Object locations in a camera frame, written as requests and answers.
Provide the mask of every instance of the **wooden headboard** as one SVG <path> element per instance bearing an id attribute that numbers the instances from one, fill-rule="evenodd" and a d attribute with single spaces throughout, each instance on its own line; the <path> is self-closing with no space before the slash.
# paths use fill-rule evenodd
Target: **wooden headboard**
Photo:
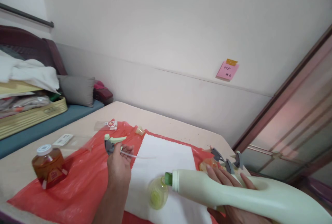
<path id="1" fill-rule="evenodd" d="M 35 59 L 45 66 L 52 66 L 57 74 L 67 75 L 54 41 L 41 39 L 21 28 L 0 25 L 0 45 L 6 46 L 26 60 Z"/>

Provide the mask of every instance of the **white jar lid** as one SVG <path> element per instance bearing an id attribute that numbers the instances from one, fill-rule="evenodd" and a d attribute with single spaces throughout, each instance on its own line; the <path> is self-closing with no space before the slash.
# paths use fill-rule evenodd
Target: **white jar lid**
<path id="1" fill-rule="evenodd" d="M 44 155 L 47 155 L 48 153 L 50 153 L 51 151 L 52 151 L 52 145 L 45 144 L 43 146 L 40 146 L 37 149 L 37 155 L 38 156 L 44 156 Z"/>

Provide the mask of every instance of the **white towel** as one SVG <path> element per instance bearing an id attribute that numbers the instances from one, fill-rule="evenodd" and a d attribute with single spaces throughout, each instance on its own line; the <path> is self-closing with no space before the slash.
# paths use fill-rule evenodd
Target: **white towel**
<path id="1" fill-rule="evenodd" d="M 168 187 L 165 206 L 154 210 L 149 205 L 149 183 L 173 169 L 196 170 L 190 147 L 145 134 L 138 156 L 157 156 L 156 159 L 139 159 L 131 170 L 131 181 L 125 210 L 155 224 L 211 224 L 206 207 L 188 200 Z"/>
<path id="2" fill-rule="evenodd" d="M 8 83 L 9 80 L 22 80 L 56 93 L 59 89 L 59 80 L 53 67 L 44 66 L 38 60 L 16 59 L 0 50 L 0 82 Z"/>

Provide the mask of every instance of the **amber glass jar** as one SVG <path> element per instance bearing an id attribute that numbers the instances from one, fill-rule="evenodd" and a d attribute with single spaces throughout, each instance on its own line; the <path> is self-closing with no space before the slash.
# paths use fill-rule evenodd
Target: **amber glass jar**
<path id="1" fill-rule="evenodd" d="M 64 159 L 59 148 L 45 144 L 37 149 L 32 166 L 43 189 L 49 189 L 66 178 L 68 172 L 63 168 Z"/>

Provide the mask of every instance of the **pillow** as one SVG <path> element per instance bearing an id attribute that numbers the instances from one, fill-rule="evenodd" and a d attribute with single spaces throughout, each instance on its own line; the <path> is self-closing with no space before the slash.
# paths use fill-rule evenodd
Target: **pillow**
<path id="1" fill-rule="evenodd" d="M 68 104 L 93 107 L 94 77 L 57 75 L 60 90 Z"/>
<path id="2" fill-rule="evenodd" d="M 10 49 L 6 46 L 0 45 L 0 50 L 4 53 L 8 54 L 9 56 L 12 56 L 13 58 L 20 59 L 20 60 L 25 60 L 25 58 L 23 58 L 17 52 L 15 52 L 14 50 L 12 50 L 12 49 Z"/>

